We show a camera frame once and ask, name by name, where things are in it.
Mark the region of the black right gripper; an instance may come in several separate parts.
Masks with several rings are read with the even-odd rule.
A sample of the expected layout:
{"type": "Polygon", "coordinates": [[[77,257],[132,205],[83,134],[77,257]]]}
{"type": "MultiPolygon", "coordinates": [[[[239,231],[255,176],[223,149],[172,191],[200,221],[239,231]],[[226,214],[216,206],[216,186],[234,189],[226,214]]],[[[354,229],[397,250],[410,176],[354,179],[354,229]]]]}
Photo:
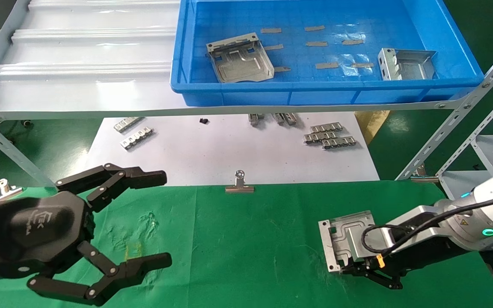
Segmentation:
{"type": "Polygon", "coordinates": [[[362,259],[362,261],[348,259],[346,264],[341,267],[341,273],[364,277],[385,288],[400,290],[403,289],[401,278],[407,272],[422,269],[428,265],[469,252],[469,250],[465,250],[452,242],[448,237],[433,237],[385,257],[383,260],[385,267],[379,270],[377,259],[362,259]]]}

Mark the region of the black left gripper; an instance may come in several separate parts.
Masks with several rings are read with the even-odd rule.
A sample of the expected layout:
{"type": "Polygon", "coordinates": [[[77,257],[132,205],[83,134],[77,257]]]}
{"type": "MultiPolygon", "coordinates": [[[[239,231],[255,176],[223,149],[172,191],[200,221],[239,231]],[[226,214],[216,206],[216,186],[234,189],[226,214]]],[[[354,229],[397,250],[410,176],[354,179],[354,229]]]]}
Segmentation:
{"type": "Polygon", "coordinates": [[[46,198],[0,201],[0,279],[39,273],[27,286],[37,295],[85,305],[103,306],[121,289],[140,285],[150,271],[172,265],[169,253],[133,258],[116,265],[89,242],[101,212],[127,189],[161,187],[163,170],[145,172],[106,163],[56,181],[59,193],[46,198]],[[86,201],[77,196],[92,189],[86,201]],[[82,257],[103,275],[93,285],[53,279],[82,257]]]}

